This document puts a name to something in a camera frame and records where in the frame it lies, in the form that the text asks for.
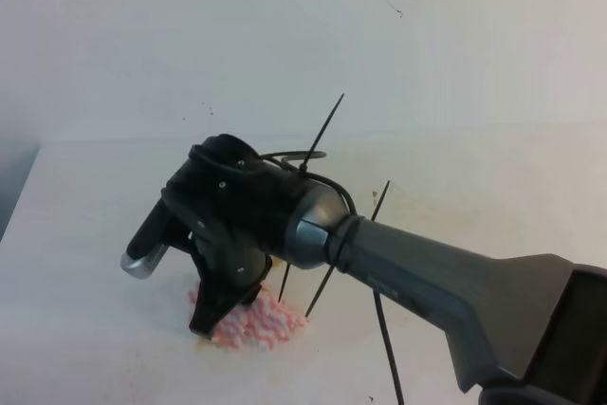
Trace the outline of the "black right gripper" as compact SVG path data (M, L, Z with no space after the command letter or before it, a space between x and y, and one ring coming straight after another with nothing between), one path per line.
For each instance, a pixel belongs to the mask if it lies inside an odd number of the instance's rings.
M252 305L271 256L296 265L297 212L307 175L221 134L192 147L161 199L193 237L200 276L189 329L212 335L237 305Z

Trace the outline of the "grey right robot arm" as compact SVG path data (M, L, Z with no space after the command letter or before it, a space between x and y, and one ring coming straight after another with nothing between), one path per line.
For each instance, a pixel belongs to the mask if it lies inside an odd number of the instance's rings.
M458 386L483 404L606 400L606 272L541 254L494 259L366 219L311 174L316 149L260 155L219 135L195 145L161 192L192 234L208 336L251 297L270 257L328 265L441 329Z

